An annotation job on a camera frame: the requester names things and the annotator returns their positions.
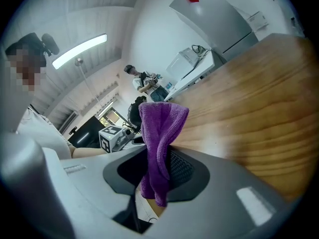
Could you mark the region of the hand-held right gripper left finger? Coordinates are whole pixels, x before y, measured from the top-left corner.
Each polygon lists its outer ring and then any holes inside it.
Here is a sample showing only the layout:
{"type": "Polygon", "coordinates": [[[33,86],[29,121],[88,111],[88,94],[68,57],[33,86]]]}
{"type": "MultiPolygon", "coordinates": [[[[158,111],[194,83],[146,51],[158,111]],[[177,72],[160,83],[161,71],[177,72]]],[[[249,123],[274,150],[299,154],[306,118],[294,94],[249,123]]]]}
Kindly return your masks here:
{"type": "Polygon", "coordinates": [[[102,171],[109,156],[60,160],[15,133],[0,135],[0,178],[23,217],[47,239],[140,239],[123,226],[131,199],[102,171]]]}

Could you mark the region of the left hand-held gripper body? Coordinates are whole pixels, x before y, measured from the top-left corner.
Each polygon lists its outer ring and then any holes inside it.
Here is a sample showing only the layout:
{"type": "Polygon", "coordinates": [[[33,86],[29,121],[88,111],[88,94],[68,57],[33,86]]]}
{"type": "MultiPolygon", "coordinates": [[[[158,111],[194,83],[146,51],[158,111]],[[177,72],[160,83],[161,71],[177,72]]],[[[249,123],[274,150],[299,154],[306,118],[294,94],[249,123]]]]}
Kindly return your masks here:
{"type": "Polygon", "coordinates": [[[99,131],[100,147],[106,153],[121,151],[134,136],[128,127],[110,125],[99,131]]]}

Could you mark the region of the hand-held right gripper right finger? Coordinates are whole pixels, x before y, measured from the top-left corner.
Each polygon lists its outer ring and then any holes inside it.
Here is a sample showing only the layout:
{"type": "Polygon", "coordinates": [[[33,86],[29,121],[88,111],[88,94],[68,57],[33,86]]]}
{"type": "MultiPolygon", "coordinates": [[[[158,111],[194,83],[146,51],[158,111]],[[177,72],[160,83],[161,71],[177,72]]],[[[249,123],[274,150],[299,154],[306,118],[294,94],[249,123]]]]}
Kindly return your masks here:
{"type": "Polygon", "coordinates": [[[152,239],[270,239],[293,212],[269,184],[228,159],[186,148],[192,178],[170,191],[167,208],[146,232],[152,239]],[[176,194],[189,201],[171,201],[176,194]]]}

